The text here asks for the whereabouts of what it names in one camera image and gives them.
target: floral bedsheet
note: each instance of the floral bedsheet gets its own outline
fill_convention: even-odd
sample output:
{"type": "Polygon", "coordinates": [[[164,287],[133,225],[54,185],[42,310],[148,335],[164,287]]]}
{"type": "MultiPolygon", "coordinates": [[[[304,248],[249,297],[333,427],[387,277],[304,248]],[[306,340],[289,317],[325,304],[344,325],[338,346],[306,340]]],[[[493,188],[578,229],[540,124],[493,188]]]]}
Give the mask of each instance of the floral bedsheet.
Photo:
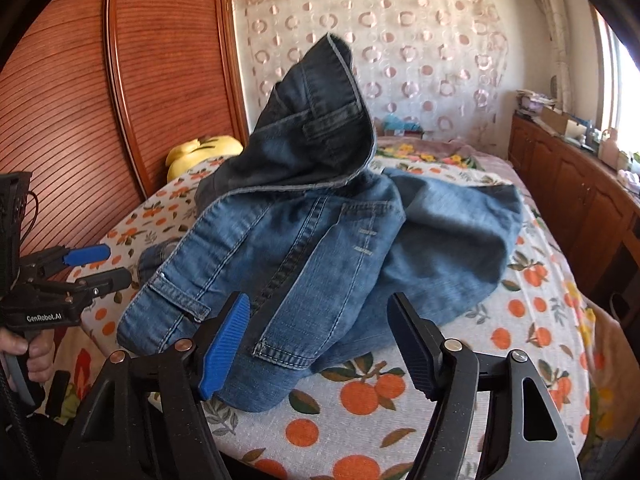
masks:
{"type": "MultiPolygon", "coordinates": [[[[498,174],[473,169],[481,163],[472,155],[430,155],[407,144],[381,148],[371,169],[393,166],[460,186],[504,182],[498,174]]],[[[70,370],[73,383],[63,415],[73,414],[104,356],[118,348],[118,320],[139,288],[140,253],[189,229],[196,216],[195,189],[222,161],[207,160],[162,188],[104,237],[111,247],[109,260],[72,271],[70,280],[125,266],[134,283],[95,301],[82,314],[84,332],[71,329],[62,339],[56,367],[70,370]]],[[[526,351],[548,386],[577,454],[590,420],[586,369],[593,365],[593,355],[585,351],[583,337],[592,330],[593,313],[554,245],[535,209],[525,206],[522,231],[497,290],[441,329],[475,351],[526,351]]],[[[387,348],[301,380],[289,398],[269,412],[244,413],[215,399],[204,403],[204,410],[220,451],[276,478],[399,480],[412,466],[433,406],[414,389],[398,348],[387,348]]],[[[478,467],[488,394],[478,395],[476,409],[460,480],[474,478],[478,467]]]]}

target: denim jacket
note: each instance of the denim jacket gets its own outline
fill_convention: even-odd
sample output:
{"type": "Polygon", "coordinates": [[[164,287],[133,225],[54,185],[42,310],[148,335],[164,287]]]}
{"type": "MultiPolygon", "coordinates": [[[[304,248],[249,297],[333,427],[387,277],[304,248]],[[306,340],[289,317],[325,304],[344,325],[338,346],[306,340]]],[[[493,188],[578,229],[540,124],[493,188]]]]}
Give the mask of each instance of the denim jacket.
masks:
{"type": "Polygon", "coordinates": [[[175,250],[145,251],[148,281],[119,323],[125,348],[161,352],[247,293],[252,317],[217,394],[241,410],[393,344],[393,292],[437,324],[466,312],[497,286],[520,230],[513,186],[369,171],[375,137],[350,65],[327,35],[289,70],[244,152],[198,187],[200,215],[175,250]]]}

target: black cable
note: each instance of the black cable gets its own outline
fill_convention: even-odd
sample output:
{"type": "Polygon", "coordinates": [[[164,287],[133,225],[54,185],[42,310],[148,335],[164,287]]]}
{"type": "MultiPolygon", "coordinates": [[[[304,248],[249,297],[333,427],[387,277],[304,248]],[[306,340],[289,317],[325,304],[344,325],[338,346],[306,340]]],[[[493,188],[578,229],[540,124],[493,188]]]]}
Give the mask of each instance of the black cable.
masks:
{"type": "Polygon", "coordinates": [[[38,211],[40,210],[40,202],[38,200],[38,196],[31,190],[27,191],[27,194],[33,196],[33,199],[35,200],[36,205],[35,205],[35,211],[33,212],[33,219],[31,219],[31,223],[27,228],[27,232],[25,232],[22,238],[20,238],[20,245],[24,243],[24,241],[27,239],[27,236],[29,236],[29,234],[31,233],[33,226],[36,225],[36,220],[38,219],[38,211]]]}
{"type": "Polygon", "coordinates": [[[0,401],[5,405],[6,410],[9,413],[11,424],[15,428],[15,433],[18,436],[18,444],[20,445],[25,457],[29,460],[34,476],[38,480],[42,480],[40,465],[38,464],[38,459],[33,451],[33,447],[31,447],[31,441],[27,435],[24,418],[18,411],[14,394],[12,393],[11,388],[9,388],[9,381],[6,378],[2,365],[0,365],[0,401]]]}

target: metal screw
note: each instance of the metal screw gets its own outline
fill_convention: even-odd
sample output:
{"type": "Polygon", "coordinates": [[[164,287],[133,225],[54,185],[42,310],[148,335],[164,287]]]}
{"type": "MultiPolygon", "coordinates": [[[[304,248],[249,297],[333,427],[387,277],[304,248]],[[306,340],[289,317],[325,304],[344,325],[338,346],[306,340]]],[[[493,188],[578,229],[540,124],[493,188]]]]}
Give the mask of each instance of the metal screw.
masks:
{"type": "Polygon", "coordinates": [[[126,356],[127,355],[122,350],[116,350],[109,356],[109,361],[116,365],[123,362],[126,356]]]}
{"type": "Polygon", "coordinates": [[[527,356],[527,354],[522,350],[514,350],[511,352],[511,358],[519,363],[525,363],[527,362],[527,359],[529,359],[529,356],[527,356]]]}
{"type": "Polygon", "coordinates": [[[191,350],[191,347],[193,346],[193,341],[191,341],[191,339],[178,339],[178,341],[175,342],[175,349],[178,352],[186,352],[187,350],[191,350]]]}
{"type": "Polygon", "coordinates": [[[444,342],[444,348],[450,352],[460,352],[462,350],[462,343],[457,339],[447,339],[444,342]]]}

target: human hand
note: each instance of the human hand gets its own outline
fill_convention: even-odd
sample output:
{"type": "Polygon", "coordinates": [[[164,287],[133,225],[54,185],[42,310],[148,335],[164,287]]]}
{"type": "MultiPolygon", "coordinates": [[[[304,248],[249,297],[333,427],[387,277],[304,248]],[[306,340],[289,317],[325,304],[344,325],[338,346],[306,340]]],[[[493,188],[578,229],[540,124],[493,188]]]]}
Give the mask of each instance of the human hand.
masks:
{"type": "Polygon", "coordinates": [[[45,383],[53,375],[53,330],[43,330],[31,343],[5,328],[0,328],[0,351],[12,355],[23,355],[29,351],[27,370],[29,379],[35,383],[45,383]]]}

